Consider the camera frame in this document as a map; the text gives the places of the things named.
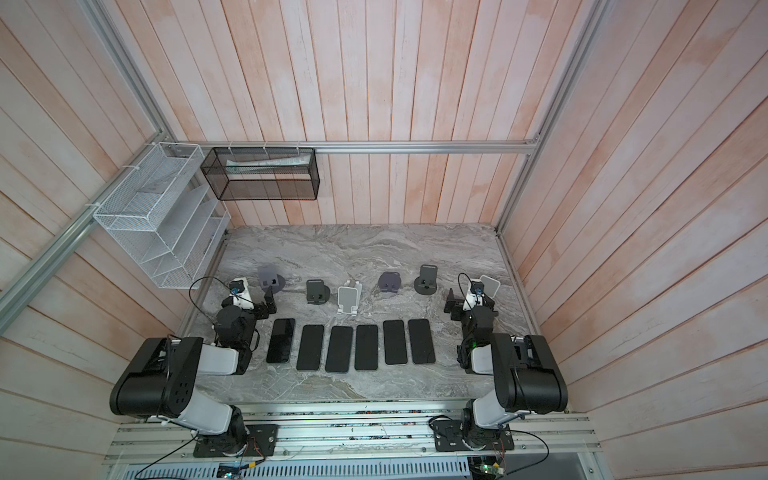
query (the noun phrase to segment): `white wire mesh organizer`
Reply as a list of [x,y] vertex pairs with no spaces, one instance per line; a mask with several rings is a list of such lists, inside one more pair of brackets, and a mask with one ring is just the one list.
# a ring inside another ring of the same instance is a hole
[[199,145],[157,144],[94,214],[161,288],[202,276],[230,221],[207,185],[188,187],[202,161]]

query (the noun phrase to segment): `black smartphone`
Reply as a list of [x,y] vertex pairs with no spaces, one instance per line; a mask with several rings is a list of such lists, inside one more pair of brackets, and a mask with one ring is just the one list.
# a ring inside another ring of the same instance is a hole
[[290,358],[290,347],[293,344],[294,319],[277,319],[272,325],[270,348],[266,351],[267,363],[285,363]]

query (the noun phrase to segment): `vent grille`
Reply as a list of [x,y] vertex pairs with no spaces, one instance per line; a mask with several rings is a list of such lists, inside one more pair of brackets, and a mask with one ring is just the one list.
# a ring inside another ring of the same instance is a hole
[[[218,462],[192,466],[172,463],[149,468],[141,477],[162,475],[181,478],[216,478]],[[143,465],[132,465],[124,480],[134,480]],[[433,478],[470,477],[466,457],[445,458],[361,458],[349,460],[296,460],[267,462],[243,471],[244,478],[285,478],[302,480],[313,478]]]

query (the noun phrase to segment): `black mesh basket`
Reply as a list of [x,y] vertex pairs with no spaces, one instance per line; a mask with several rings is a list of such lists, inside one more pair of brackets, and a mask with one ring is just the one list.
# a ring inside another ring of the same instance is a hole
[[316,200],[312,148],[214,147],[200,167],[219,200]]

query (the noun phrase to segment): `wire basket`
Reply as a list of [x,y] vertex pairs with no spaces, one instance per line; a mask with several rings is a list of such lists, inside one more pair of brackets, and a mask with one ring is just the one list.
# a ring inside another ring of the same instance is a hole
[[201,168],[219,200],[316,200],[312,148],[214,147]]
[[157,230],[202,162],[200,145],[155,145],[96,210],[96,221],[108,230]]
[[189,186],[202,161],[199,145],[155,145],[94,214],[161,288],[186,289],[203,275],[229,224],[207,185]]

